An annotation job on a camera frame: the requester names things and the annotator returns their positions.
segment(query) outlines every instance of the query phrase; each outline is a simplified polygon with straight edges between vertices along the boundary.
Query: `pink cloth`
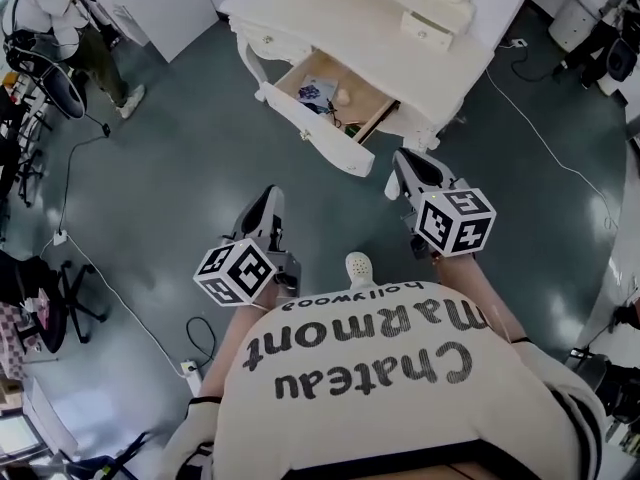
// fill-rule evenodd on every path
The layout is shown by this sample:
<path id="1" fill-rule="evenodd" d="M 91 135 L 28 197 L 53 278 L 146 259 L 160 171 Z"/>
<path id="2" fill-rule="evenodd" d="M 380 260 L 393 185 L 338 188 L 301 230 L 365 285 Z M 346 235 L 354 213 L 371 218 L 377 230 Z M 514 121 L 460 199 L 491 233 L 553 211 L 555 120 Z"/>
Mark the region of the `pink cloth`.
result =
<path id="1" fill-rule="evenodd" d="M 25 354 L 16 326 L 20 330 L 23 328 L 20 309 L 0 302 L 0 366 L 7 378 L 22 380 Z M 39 341 L 37 336 L 31 336 L 27 338 L 25 346 L 35 347 Z"/>

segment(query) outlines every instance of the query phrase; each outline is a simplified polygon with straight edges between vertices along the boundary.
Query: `power outlet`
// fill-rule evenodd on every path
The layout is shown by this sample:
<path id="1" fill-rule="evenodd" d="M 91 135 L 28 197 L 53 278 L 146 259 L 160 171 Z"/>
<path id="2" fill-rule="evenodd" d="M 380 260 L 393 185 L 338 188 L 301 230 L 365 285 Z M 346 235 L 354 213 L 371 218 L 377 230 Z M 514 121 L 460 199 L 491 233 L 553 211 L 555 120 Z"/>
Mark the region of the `power outlet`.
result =
<path id="1" fill-rule="evenodd" d="M 67 234 L 67 230 L 63 229 L 62 231 L 56 231 L 53 234 L 53 245 L 58 246 L 65 243 L 69 239 L 69 235 Z"/>
<path id="2" fill-rule="evenodd" d="M 514 48 L 526 48 L 528 45 L 524 39 L 512 39 L 511 46 Z"/>
<path id="3" fill-rule="evenodd" d="M 198 365 L 194 361 L 183 361 L 180 363 L 180 367 L 187 384 L 189 384 L 191 393 L 193 396 L 198 396 L 202 387 L 202 376 L 200 375 L 200 370 L 198 370 Z"/>

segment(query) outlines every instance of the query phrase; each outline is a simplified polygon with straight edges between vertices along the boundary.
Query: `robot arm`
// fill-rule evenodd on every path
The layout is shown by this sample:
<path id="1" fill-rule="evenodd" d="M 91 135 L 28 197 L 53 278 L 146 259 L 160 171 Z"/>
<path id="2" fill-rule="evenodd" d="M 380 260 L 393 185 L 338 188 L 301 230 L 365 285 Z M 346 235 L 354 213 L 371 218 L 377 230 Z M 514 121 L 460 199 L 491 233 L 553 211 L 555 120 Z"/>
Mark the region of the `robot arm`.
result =
<path id="1" fill-rule="evenodd" d="M 394 154 L 393 170 L 411 205 L 403 221 L 416 258 L 426 257 L 429 247 L 443 256 L 482 250 L 496 213 L 480 190 L 470 189 L 442 162 L 407 148 Z"/>

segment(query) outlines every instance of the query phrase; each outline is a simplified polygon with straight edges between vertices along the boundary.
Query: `chair base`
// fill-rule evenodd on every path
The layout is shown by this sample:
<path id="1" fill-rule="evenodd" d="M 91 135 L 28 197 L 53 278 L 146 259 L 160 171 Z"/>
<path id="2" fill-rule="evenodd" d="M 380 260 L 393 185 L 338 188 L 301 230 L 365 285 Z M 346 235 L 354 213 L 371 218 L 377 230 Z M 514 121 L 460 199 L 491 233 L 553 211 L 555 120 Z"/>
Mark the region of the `chair base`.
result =
<path id="1" fill-rule="evenodd" d="M 32 205 L 27 196 L 29 179 L 32 177 L 42 179 L 43 176 L 43 173 L 41 171 L 37 171 L 33 167 L 33 162 L 40 156 L 42 156 L 42 151 L 36 149 L 29 158 L 27 158 L 23 162 L 20 162 L 18 174 L 16 175 L 16 181 L 20 183 L 20 187 L 18 188 L 18 195 L 27 208 L 31 207 Z"/>
<path id="2" fill-rule="evenodd" d="M 60 268 L 60 278 L 62 279 L 62 297 L 64 299 L 64 303 L 67 306 L 67 310 L 69 311 L 69 315 L 71 316 L 71 321 L 73 322 L 73 327 L 76 330 L 76 334 L 78 336 L 78 340 L 80 343 L 89 343 L 89 336 L 87 334 L 82 334 L 80 331 L 80 325 L 78 323 L 78 314 L 80 311 L 85 315 L 97 320 L 100 323 L 103 323 L 107 320 L 106 315 L 97 315 L 90 309 L 86 308 L 80 302 L 78 302 L 78 291 L 80 290 L 80 285 L 82 284 L 82 279 L 85 274 L 93 274 L 96 269 L 93 265 L 82 265 L 80 272 L 76 276 L 73 284 L 69 284 L 69 278 L 67 277 L 67 269 L 71 267 L 70 261 L 65 261 Z"/>

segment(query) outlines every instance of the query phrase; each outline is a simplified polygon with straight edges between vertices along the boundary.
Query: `black office chair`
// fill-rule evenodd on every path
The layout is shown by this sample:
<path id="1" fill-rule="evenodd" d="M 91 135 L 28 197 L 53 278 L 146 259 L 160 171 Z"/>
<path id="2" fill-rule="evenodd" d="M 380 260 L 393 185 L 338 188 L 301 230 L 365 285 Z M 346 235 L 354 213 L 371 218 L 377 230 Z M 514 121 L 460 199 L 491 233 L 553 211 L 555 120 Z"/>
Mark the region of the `black office chair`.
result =
<path id="1" fill-rule="evenodd" d="M 11 218 L 9 215 L 9 200 L 5 197 L 4 199 L 0 196 L 0 244 L 3 244 L 6 241 L 5 238 L 5 225 L 6 222 Z"/>
<path id="2" fill-rule="evenodd" d="M 28 104 L 16 105 L 11 101 L 7 91 L 0 89 L 0 124 L 7 126 L 6 137 L 0 138 L 0 165 L 4 166 L 0 176 L 0 199 L 8 195 L 15 180 L 20 184 L 18 195 L 27 208 L 31 206 L 28 199 L 29 180 L 34 177 L 40 179 L 43 176 L 43 173 L 33 166 L 35 160 L 42 155 L 42 151 L 34 149 L 29 153 L 29 144 L 32 141 L 22 133 L 22 121 L 29 110 Z M 24 149 L 20 148 L 20 138 L 27 141 Z"/>
<path id="3" fill-rule="evenodd" d="M 638 54 L 624 39 L 617 39 L 607 55 L 607 71 L 616 82 L 623 82 L 633 71 Z"/>
<path id="4" fill-rule="evenodd" d="M 49 319 L 46 329 L 37 316 L 33 317 L 30 327 L 16 329 L 25 352 L 25 341 L 36 334 L 40 335 L 51 353 L 57 352 L 66 334 L 67 315 L 71 316 L 80 343 L 88 343 L 89 336 L 80 331 L 77 311 L 98 322 L 106 320 L 106 316 L 97 315 L 78 302 L 78 291 L 85 273 L 91 274 L 95 269 L 91 265 L 83 265 L 73 284 L 70 284 L 67 277 L 67 269 L 70 266 L 71 262 L 66 261 L 62 264 L 60 272 L 57 272 L 51 270 L 49 265 L 37 256 L 26 261 L 18 261 L 0 251 L 0 301 L 19 307 L 25 299 L 37 297 L 41 288 L 49 298 Z M 59 289 L 60 281 L 62 281 L 62 293 Z"/>

